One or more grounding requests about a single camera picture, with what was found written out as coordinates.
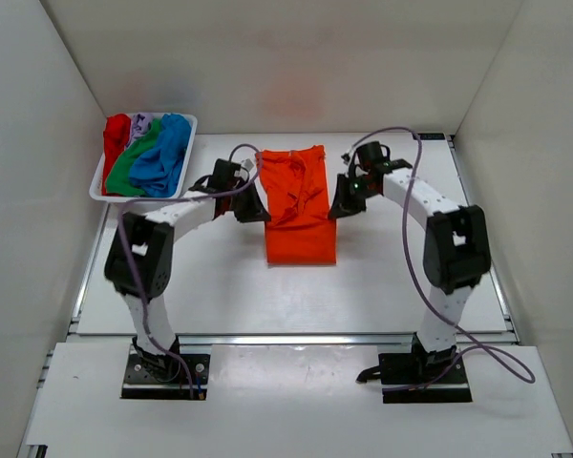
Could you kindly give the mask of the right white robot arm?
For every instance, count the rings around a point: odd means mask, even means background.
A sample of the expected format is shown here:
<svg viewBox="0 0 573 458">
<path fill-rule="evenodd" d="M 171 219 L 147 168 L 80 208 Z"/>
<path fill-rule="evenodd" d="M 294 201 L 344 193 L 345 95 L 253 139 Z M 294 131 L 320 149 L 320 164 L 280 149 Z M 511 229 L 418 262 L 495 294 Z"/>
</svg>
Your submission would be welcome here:
<svg viewBox="0 0 573 458">
<path fill-rule="evenodd" d="M 381 196 L 402 209 L 424 231 L 422 267 L 431 288 L 404 368 L 420 382 L 430 382 L 456 359 L 456 332 L 464 307 L 491 267 L 483 210 L 446 198 L 420 179 L 416 166 L 393 159 L 388 146 L 365 143 L 344 154 L 346 172 L 338 175 L 330 219 L 366 211 L 370 198 Z"/>
</svg>

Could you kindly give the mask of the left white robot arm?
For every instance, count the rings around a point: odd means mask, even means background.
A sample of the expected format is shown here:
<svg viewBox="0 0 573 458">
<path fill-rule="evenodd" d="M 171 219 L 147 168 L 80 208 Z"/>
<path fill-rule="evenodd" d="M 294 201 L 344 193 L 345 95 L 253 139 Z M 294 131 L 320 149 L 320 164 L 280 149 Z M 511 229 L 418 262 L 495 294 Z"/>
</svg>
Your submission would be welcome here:
<svg viewBox="0 0 573 458">
<path fill-rule="evenodd" d="M 254 184 L 254 171 L 250 160 L 219 159 L 213 172 L 198 179 L 182 198 L 144 214 L 120 216 L 104 276 L 127 304 L 136 330 L 133 347 L 142 365 L 162 382 L 185 371 L 163 297 L 171 279 L 174 245 L 229 212 L 240 223 L 271 221 Z"/>
</svg>

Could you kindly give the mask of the orange t shirt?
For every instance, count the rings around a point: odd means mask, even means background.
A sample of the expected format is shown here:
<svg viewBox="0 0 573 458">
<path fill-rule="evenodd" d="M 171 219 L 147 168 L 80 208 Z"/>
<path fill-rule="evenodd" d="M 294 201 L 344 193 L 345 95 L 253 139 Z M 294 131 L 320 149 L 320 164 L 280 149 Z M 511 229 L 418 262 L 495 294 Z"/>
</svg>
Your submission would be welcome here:
<svg viewBox="0 0 573 458">
<path fill-rule="evenodd" d="M 326 153 L 263 150 L 260 174 L 270 221 L 265 224 L 267 263 L 274 266 L 334 265 L 336 222 L 329 218 Z"/>
</svg>

